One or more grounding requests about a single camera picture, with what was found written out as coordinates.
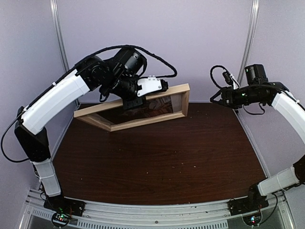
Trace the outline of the clear acrylic sheet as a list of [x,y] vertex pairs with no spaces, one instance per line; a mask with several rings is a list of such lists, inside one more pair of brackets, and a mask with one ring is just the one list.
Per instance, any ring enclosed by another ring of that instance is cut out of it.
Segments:
[[150,118],[143,114],[143,106],[133,108],[130,110],[124,110],[123,107],[117,107],[106,111],[98,112],[97,115],[108,120],[113,124],[121,124],[137,119]]

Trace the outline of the books photo print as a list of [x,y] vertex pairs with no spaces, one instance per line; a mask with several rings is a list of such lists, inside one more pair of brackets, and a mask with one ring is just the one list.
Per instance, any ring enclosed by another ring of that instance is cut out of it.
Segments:
[[148,100],[142,108],[143,114],[146,117],[173,113],[172,100],[170,96]]

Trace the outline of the light wooden picture frame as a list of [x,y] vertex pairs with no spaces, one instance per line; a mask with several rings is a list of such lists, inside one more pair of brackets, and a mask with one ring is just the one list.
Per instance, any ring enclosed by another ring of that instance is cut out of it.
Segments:
[[142,125],[153,124],[157,122],[167,121],[171,119],[186,117],[188,114],[190,86],[189,84],[181,84],[170,87],[166,92],[151,94],[146,96],[146,101],[170,96],[172,100],[173,113],[162,114],[155,117],[132,120],[121,124],[113,124],[108,120],[97,115],[98,112],[110,110],[117,107],[122,107],[122,100],[115,100],[103,104],[93,105],[82,108],[74,112],[74,118],[79,119],[92,126],[101,128],[108,132],[119,131],[123,129],[133,128]]

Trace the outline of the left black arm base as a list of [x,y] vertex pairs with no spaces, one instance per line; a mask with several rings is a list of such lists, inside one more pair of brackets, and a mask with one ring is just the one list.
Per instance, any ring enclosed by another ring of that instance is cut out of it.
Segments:
[[62,194],[55,197],[49,197],[45,194],[45,202],[43,206],[47,209],[51,209],[68,216],[81,217],[84,212],[85,202],[66,198]]

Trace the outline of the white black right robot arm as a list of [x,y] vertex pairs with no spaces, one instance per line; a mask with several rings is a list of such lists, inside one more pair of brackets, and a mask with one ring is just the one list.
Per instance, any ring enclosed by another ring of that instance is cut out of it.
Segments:
[[[279,112],[292,128],[305,139],[305,109],[281,82],[270,82],[262,64],[245,67],[248,85],[241,87],[234,76],[224,67],[222,73],[227,87],[217,85],[219,89],[210,98],[210,102],[234,110],[258,103],[260,107],[268,105]],[[249,189],[244,200],[247,210],[255,210],[262,204],[263,198],[280,190],[290,189],[305,183],[305,158],[301,157],[289,168],[278,172]]]

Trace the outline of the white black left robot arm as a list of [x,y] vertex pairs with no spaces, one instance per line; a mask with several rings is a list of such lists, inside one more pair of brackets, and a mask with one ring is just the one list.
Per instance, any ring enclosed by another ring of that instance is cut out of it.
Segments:
[[122,99],[125,110],[143,105],[147,94],[167,91],[163,76],[143,75],[148,55],[147,50],[132,45],[119,45],[117,53],[106,60],[91,54],[27,107],[19,109],[15,136],[39,175],[47,202],[58,212],[64,212],[69,204],[51,161],[46,124],[70,103],[95,89],[100,92],[100,102],[114,94]]

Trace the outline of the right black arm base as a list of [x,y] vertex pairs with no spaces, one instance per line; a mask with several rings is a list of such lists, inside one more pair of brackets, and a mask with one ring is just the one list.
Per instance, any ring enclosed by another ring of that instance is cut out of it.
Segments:
[[269,203],[266,196],[262,196],[258,189],[258,184],[251,185],[248,189],[248,196],[244,198],[232,198],[227,202],[231,216],[257,211],[266,208]]

